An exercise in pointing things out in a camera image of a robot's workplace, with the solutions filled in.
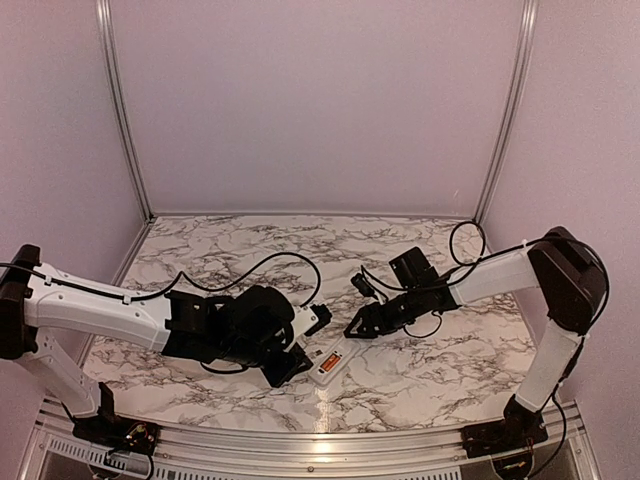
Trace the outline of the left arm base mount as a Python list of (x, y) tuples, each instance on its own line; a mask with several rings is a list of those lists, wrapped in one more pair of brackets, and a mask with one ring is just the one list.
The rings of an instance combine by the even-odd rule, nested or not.
[(109, 447), (111, 450), (151, 456), (156, 448), (160, 426), (156, 423), (124, 417), (115, 413), (114, 395), (104, 383), (98, 383), (100, 405), (91, 417), (74, 417), (74, 437)]

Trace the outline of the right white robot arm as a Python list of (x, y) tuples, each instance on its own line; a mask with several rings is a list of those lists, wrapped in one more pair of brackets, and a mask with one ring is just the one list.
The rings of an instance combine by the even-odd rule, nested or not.
[(537, 288), (548, 324), (525, 379), (509, 400), (495, 430), (506, 448), (534, 431), (534, 417), (570, 375), (591, 328), (610, 296), (604, 262), (562, 226), (543, 237), (438, 274), (419, 248), (390, 263), (399, 284), (396, 297), (361, 307), (344, 330), (352, 339), (395, 333), (428, 313), (442, 314), (479, 300)]

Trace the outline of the white remote control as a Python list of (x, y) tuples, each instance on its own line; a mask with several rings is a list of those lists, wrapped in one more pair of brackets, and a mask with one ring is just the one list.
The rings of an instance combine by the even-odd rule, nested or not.
[(320, 387), (327, 387), (345, 370), (361, 347), (362, 343), (357, 339), (340, 338), (318, 358), (308, 371), (308, 378)]

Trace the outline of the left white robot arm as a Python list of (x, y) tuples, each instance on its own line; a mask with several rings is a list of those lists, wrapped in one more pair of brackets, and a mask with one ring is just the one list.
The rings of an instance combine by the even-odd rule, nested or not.
[(181, 291), (175, 282), (142, 293), (70, 276), (24, 245), (1, 266), (1, 356), (40, 379), (74, 419), (106, 445), (125, 438), (110, 391), (85, 375), (57, 343), (57, 329), (122, 340), (165, 357), (240, 371), (259, 369), (272, 387), (309, 369), (299, 341), (320, 314), (277, 289), (254, 285), (233, 297)]

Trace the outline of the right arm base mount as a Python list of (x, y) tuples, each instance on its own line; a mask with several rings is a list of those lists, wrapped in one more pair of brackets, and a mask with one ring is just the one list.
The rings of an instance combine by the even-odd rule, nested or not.
[(507, 402), (502, 419), (465, 426), (461, 436), (468, 458), (532, 447), (548, 440), (541, 411), (528, 410), (515, 395)]

